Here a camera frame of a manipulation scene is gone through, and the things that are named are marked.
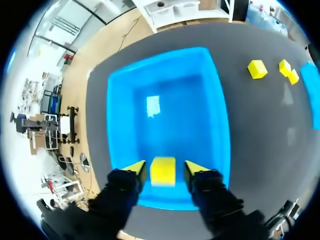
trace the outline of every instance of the blue plastic bin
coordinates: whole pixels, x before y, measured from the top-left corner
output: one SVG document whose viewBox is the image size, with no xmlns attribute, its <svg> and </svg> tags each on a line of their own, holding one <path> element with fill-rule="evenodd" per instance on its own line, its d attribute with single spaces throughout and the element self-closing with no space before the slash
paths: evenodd
<svg viewBox="0 0 320 240">
<path fill-rule="evenodd" d="M 127 65 L 108 79 L 106 126 L 110 161 L 122 169 L 146 160 L 139 205 L 191 211 L 184 181 L 189 160 L 230 176 L 230 135 L 223 90 L 208 49 L 166 52 Z M 151 186 L 155 157 L 175 157 L 175 187 Z"/>
</svg>

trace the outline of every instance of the wire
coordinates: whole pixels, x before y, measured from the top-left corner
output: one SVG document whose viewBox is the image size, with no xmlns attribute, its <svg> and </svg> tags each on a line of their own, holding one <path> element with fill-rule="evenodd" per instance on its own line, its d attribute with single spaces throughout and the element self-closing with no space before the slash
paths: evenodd
<svg viewBox="0 0 320 240">
<path fill-rule="evenodd" d="M 123 46 L 123 44 L 124 44 L 124 41 L 125 41 L 126 37 L 127 37 L 128 34 L 131 32 L 131 30 L 135 27 L 135 25 L 137 25 L 137 23 L 138 23 L 138 21 L 139 21 L 140 18 L 141 18 L 141 15 L 140 15 L 138 18 L 136 18 L 135 20 L 133 20 L 133 22 L 135 22 L 135 23 L 133 24 L 133 26 L 130 28 L 130 30 L 129 30 L 126 34 L 123 34 L 123 35 L 122 35 L 122 42 L 121 42 L 121 45 L 120 45 L 120 47 L 119 47 L 119 49 L 118 49 L 117 52 L 119 52 L 119 51 L 121 50 L 121 48 L 122 48 L 122 46 Z"/>
<path fill-rule="evenodd" d="M 89 168 L 89 171 L 90 171 L 90 187 L 89 189 L 87 190 L 87 193 L 86 193 L 86 198 L 89 200 L 89 193 L 91 192 L 91 187 L 92 187 L 92 171 L 91 171 L 91 168 Z"/>
<path fill-rule="evenodd" d="M 77 165 L 77 164 L 81 164 L 81 162 L 77 162 L 77 163 L 73 163 L 72 161 L 62 161 L 60 160 L 60 158 L 65 158 L 64 156 L 59 156 L 58 157 L 58 161 L 61 162 L 61 163 L 65 163 L 65 164 L 73 164 L 73 165 Z"/>
</svg>

